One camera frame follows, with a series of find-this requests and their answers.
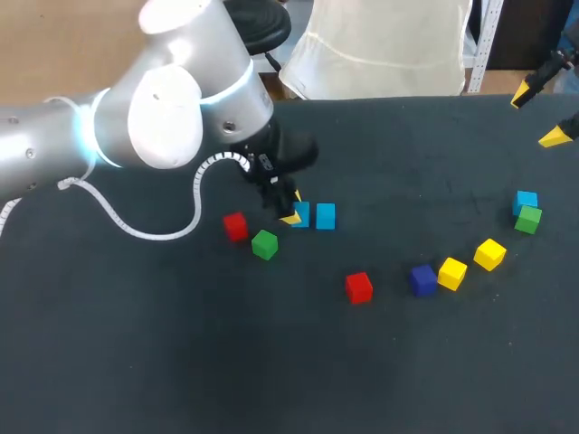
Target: white fabric cover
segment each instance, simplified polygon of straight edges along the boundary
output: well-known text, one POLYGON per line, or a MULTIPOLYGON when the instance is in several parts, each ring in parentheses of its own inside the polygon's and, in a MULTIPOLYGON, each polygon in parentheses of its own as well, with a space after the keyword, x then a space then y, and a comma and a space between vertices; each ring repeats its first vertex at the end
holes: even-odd
POLYGON ((281 81, 304 99, 458 95, 471 0, 314 0, 281 81))

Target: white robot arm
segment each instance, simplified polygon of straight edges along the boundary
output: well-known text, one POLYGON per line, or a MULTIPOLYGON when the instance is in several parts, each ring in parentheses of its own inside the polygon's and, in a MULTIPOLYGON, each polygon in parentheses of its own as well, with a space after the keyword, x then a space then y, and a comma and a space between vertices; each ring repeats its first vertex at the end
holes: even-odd
POLYGON ((286 176, 312 165, 310 138, 282 132, 273 104, 222 0, 149 0, 139 15, 147 47, 111 88, 54 97, 27 108, 0 108, 0 201, 96 164, 172 169, 211 136, 250 163, 278 218, 293 215, 286 176))

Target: cyan cube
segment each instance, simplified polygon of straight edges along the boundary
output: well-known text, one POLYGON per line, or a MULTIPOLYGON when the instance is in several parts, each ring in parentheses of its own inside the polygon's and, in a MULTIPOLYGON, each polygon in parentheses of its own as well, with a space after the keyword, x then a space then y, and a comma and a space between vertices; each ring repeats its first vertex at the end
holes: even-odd
POLYGON ((336 205, 334 203, 318 203, 316 208, 316 229, 333 231, 336 228, 336 205))
POLYGON ((417 297, 434 294, 438 288, 438 278, 430 265, 422 265, 410 272, 410 284, 417 297))
POLYGON ((523 206, 530 206, 531 208, 539 207, 539 197, 536 193, 518 191, 513 203, 513 215, 516 217, 521 214, 523 206))
POLYGON ((309 227, 309 202, 295 202, 294 209, 298 213, 301 222, 292 224, 292 228, 308 228, 309 227))

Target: stool seat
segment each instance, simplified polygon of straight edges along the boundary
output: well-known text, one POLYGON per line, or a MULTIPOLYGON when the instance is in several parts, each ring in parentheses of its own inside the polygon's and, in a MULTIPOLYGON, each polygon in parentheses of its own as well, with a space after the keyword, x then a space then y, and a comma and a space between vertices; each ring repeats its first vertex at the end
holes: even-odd
POLYGON ((290 14, 275 0, 229 0, 224 4, 251 56, 278 48, 290 36, 290 14))

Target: cube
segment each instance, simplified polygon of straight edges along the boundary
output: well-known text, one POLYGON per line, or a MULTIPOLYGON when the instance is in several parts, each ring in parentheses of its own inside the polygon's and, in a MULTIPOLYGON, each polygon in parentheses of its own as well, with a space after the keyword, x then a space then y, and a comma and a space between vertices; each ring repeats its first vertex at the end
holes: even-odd
POLYGON ((301 222, 292 224, 292 228, 308 228, 309 227, 309 202, 295 202, 294 208, 298 213, 301 222))
POLYGON ((278 237, 261 230, 252 240, 252 250, 256 256, 270 260, 278 251, 278 237))
POLYGON ((523 206, 530 206, 531 208, 538 208, 539 198, 536 193, 532 192, 517 192, 515 202, 513 203, 513 215, 518 217, 521 214, 523 206))
POLYGON ((316 208, 316 229, 333 231, 336 228, 336 205, 334 203, 318 203, 316 208))
POLYGON ((346 293, 353 305, 366 303, 372 299, 374 289, 365 273, 358 273, 346 278, 346 293))
POLYGON ((492 271, 505 258, 507 249, 492 239, 480 244, 474 255, 474 261, 486 271, 492 271))
POLYGON ((410 284, 413 287, 414 295, 417 297, 434 294, 438 287, 436 274, 430 265, 422 265, 412 269, 410 272, 410 284))
POLYGON ((518 216, 517 224, 515 229, 517 231, 522 231, 530 233, 533 235, 536 232, 536 228, 541 222, 542 210, 538 208, 531 208, 530 206, 523 206, 521 208, 521 214, 518 216))
POLYGON ((227 236, 233 242, 247 240, 250 236, 247 221, 245 221, 245 217, 243 217, 241 212, 226 215, 223 217, 223 224, 225 225, 227 236))
POLYGON ((451 291, 456 291, 467 274, 467 266, 453 258, 448 258, 438 272, 438 283, 451 291))

